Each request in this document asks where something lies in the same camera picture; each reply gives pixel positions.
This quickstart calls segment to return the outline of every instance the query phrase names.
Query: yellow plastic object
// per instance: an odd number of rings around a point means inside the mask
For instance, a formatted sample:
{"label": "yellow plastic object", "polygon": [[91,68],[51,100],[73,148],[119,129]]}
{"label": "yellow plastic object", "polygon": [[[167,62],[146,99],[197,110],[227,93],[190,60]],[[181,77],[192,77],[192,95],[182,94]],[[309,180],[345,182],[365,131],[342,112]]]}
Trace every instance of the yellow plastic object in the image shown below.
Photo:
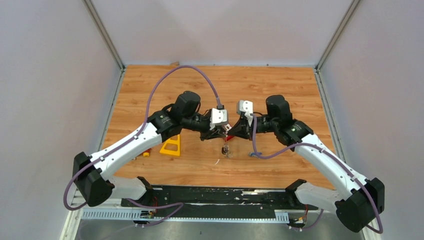
{"label": "yellow plastic object", "polygon": [[[169,149],[165,149],[167,147],[168,144],[172,144],[172,145],[176,145],[176,150],[169,150]],[[173,139],[168,139],[163,143],[162,148],[159,151],[160,154],[166,154],[166,155],[171,155],[171,156],[181,156],[181,139],[180,139],[180,135],[178,134],[176,136],[176,140]]]}

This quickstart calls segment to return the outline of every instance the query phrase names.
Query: wood surface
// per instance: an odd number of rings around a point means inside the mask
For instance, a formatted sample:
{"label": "wood surface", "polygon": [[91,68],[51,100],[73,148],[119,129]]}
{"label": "wood surface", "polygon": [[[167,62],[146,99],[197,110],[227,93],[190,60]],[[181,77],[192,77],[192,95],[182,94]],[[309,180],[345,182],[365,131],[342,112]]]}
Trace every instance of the wood surface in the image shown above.
{"label": "wood surface", "polygon": [[[175,66],[130,65],[114,107],[103,147],[123,138],[143,122],[147,99],[156,82]],[[200,66],[213,82],[222,104],[233,125],[239,116],[239,100],[253,102],[253,109],[266,113],[265,99],[281,94],[290,103],[293,117],[305,122],[333,150],[330,131],[312,68],[298,67],[243,67]],[[193,91],[201,97],[200,112],[216,108],[216,100],[208,83],[192,69],[179,69],[157,88],[150,105],[149,115],[174,103],[184,91]],[[150,157],[139,156],[122,167],[119,177],[145,177],[151,184],[285,188],[297,179],[333,188],[330,182],[301,156],[287,151],[272,159],[249,157],[252,142],[234,138],[229,141],[231,158],[221,153],[223,139],[200,141],[200,134],[183,129],[181,156],[159,153],[162,145],[152,149]],[[264,155],[279,151],[281,145],[274,134],[258,134],[257,149]]]}

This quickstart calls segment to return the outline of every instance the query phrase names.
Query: wooden tabletop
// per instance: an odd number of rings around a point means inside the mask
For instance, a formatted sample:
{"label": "wooden tabletop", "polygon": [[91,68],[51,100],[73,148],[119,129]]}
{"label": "wooden tabletop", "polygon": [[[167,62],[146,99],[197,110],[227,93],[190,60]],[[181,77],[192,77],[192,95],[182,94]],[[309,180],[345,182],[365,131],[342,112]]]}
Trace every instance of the wooden tabletop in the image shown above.
{"label": "wooden tabletop", "polygon": [[[156,82],[175,66],[130,65],[114,107],[103,147],[106,148],[138,128],[146,114],[146,104]],[[303,121],[333,150],[330,131],[323,111],[312,68],[200,66],[213,82],[222,104],[234,125],[239,116],[239,100],[253,102],[253,109],[266,114],[265,99],[281,94],[290,103],[293,118]],[[184,91],[201,97],[200,113],[216,108],[215,96],[203,77],[192,69],[179,69],[157,88],[149,115],[174,103]],[[181,132],[181,156],[159,153],[162,145],[152,149],[150,157],[139,156],[122,167],[116,176],[145,177],[151,184],[215,187],[285,188],[297,179],[333,188],[330,182],[301,156],[291,151],[272,159],[249,157],[252,142],[233,138],[228,142],[231,158],[221,153],[223,139],[200,141],[198,132]],[[279,151],[273,133],[257,135],[257,149],[264,155]]]}

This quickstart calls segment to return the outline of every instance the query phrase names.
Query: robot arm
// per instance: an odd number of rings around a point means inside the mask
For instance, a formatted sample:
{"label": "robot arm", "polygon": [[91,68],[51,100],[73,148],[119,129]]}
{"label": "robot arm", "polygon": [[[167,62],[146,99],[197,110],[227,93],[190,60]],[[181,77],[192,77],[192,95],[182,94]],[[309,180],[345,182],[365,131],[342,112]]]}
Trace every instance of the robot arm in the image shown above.
{"label": "robot arm", "polygon": [[[291,150],[312,163],[335,187],[335,190],[326,189],[299,179],[286,188],[295,201],[336,213],[348,229],[359,232],[376,217],[361,184],[370,193],[378,213],[383,212],[385,188],[378,178],[368,180],[332,153],[312,129],[292,118],[289,103],[282,95],[268,97],[266,109],[267,114],[256,117],[253,116],[252,102],[239,101],[236,110],[240,118],[228,135],[254,140],[254,128],[255,133],[273,132],[280,143],[293,145]],[[262,159],[271,157],[273,155],[258,156]]]}
{"label": "robot arm", "polygon": [[205,115],[198,113],[201,98],[185,91],[175,103],[154,112],[147,123],[138,127],[115,144],[87,156],[74,158],[73,175],[95,162],[74,181],[88,206],[97,206],[108,198],[139,199],[146,192],[143,180],[113,177],[114,173],[145,150],[165,142],[189,129],[200,132],[200,140],[223,138],[228,123],[227,110],[212,108]]}

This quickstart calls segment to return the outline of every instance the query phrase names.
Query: perforated metal strip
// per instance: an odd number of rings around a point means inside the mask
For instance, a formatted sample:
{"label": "perforated metal strip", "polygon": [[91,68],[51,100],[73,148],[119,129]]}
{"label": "perforated metal strip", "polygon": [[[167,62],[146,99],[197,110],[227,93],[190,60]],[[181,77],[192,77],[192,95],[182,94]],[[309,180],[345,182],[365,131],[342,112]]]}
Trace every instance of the perforated metal strip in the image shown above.
{"label": "perforated metal strip", "polygon": [[[107,208],[84,208],[81,219],[102,220],[131,220],[131,221],[159,221],[162,217],[146,218],[146,212],[138,209],[107,209]],[[289,222],[287,212],[275,212],[275,218],[204,218],[204,217],[171,217],[167,221],[172,222],[213,222],[213,223],[275,223],[286,224]]]}

